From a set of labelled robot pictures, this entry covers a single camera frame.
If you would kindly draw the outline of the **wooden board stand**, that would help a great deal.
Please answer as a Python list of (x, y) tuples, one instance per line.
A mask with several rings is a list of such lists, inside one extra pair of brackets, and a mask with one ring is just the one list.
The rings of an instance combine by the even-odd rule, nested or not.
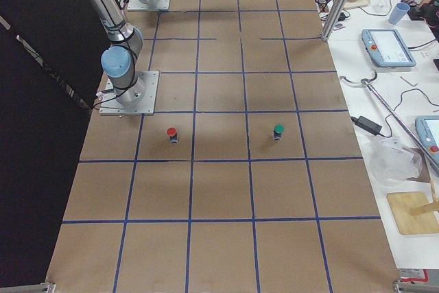
[(403, 237), (438, 234), (438, 175), (429, 178), (391, 180), (384, 194), (387, 230)]

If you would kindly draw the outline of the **brown paper table mat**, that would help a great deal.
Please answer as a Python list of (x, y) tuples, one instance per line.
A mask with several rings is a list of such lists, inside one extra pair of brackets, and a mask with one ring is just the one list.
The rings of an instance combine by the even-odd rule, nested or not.
[(128, 18), (139, 68), (160, 73), (155, 113), (92, 114), (47, 273), (57, 291), (391, 292), (314, 1), (171, 0)]

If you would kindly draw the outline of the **black power adapter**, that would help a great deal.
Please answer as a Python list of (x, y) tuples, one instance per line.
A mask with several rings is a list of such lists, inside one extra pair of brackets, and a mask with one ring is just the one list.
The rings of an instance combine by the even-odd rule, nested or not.
[(356, 121), (355, 125), (360, 127), (361, 129), (365, 130), (366, 132), (369, 132), (370, 134), (373, 134), (374, 136), (378, 135), (381, 132), (382, 126), (379, 124), (363, 117), (359, 116)]

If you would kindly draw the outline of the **metal walking cane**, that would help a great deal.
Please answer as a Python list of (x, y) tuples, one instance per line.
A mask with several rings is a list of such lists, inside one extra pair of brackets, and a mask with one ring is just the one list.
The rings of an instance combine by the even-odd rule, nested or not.
[(412, 141), (416, 144), (418, 148), (420, 148), (421, 152), (424, 154), (425, 158), (431, 163), (431, 167), (438, 172), (438, 161), (434, 159), (434, 157), (429, 153), (429, 150), (421, 143), (421, 140), (410, 130), (410, 128), (405, 124), (405, 122), (397, 115), (395, 110), (387, 103), (387, 101), (381, 96), (378, 90), (372, 85), (378, 78), (378, 73), (374, 71), (374, 75), (371, 78), (362, 78), (360, 81), (352, 81), (349, 80), (346, 76), (340, 76), (340, 80), (344, 80), (352, 85), (364, 85), (378, 100), (379, 102), (387, 109), (387, 111), (391, 114), (391, 116), (396, 120), (396, 122), (402, 127), (405, 133), (410, 136)]

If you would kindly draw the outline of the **clear plastic bag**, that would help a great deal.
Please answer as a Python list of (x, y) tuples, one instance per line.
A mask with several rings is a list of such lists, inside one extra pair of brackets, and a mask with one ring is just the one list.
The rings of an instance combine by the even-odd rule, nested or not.
[(382, 185), (419, 178), (422, 169), (421, 155), (405, 147), (398, 137), (373, 137), (368, 142), (370, 158), (368, 169)]

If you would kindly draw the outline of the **blue teach pendant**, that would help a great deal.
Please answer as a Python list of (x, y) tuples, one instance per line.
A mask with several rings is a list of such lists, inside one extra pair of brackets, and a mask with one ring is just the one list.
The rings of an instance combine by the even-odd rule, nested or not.
[(416, 60), (396, 29), (364, 29), (361, 40), (372, 62), (378, 67), (416, 66)]
[(431, 163), (438, 167), (438, 116), (417, 117), (415, 127)]

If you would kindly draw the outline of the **light blue plastic cup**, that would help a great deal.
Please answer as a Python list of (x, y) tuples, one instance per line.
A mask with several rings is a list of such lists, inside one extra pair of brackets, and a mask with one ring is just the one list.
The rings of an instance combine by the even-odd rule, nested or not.
[(409, 4), (403, 2), (397, 3), (389, 15), (388, 23), (396, 25), (409, 12), (409, 10)]

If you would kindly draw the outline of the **red push button switch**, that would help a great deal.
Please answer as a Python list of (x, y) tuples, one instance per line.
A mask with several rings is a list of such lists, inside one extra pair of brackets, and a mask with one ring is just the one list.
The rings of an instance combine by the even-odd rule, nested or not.
[(175, 127), (170, 127), (167, 129), (167, 136), (169, 137), (169, 141), (171, 143), (178, 142), (178, 131)]

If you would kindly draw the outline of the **grey metal base plate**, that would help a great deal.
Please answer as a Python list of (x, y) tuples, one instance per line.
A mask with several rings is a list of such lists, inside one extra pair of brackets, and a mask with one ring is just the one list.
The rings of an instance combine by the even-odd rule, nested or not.
[(109, 93), (103, 95), (103, 104), (100, 104), (100, 115), (153, 115), (158, 89), (158, 71), (137, 71), (136, 84), (122, 96), (114, 99), (116, 94), (109, 78), (106, 79), (106, 89)]

